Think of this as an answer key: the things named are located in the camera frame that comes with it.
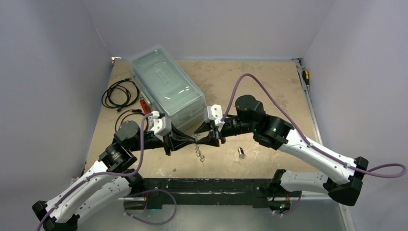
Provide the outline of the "metal key organizer plate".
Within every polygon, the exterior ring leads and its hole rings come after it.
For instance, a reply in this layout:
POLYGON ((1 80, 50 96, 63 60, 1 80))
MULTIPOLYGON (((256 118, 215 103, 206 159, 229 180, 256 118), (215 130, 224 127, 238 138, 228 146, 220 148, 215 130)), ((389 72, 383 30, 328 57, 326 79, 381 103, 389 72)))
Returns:
POLYGON ((202 166, 205 167, 204 161, 205 161, 205 156, 203 155, 202 151, 200 150, 200 146, 198 144, 194 144, 195 147, 195 154, 199 158, 199 161, 201 162, 202 166))

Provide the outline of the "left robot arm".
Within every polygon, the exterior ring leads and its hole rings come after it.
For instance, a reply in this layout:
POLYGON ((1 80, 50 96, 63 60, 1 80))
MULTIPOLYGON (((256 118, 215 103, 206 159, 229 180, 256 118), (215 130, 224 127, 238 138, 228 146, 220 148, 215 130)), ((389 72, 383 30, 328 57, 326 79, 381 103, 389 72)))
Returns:
POLYGON ((114 133, 113 141, 94 164, 62 193, 48 201, 37 201, 32 210, 39 219, 37 230, 76 231, 94 212, 121 197, 148 199, 166 190, 148 186, 140 174, 144 151, 163 148, 166 154, 195 143, 195 139, 175 128, 166 117, 144 131, 144 125, 124 122, 114 133))

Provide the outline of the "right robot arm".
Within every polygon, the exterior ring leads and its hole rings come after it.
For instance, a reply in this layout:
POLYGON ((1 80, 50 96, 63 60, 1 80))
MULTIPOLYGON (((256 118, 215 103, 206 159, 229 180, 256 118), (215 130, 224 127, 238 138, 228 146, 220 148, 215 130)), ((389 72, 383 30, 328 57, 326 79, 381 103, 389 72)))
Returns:
POLYGON ((291 123, 266 114, 263 104, 252 95, 235 101, 237 115, 221 121, 222 108, 218 104, 204 110, 204 122, 195 133, 207 132, 197 144, 219 147, 226 137, 252 133, 260 145, 291 154, 318 169, 317 173, 293 172, 279 169, 270 183, 271 192, 281 196, 285 192, 307 191, 328 195, 334 201, 354 206, 360 195, 368 160, 338 154, 308 138, 303 138, 291 123))

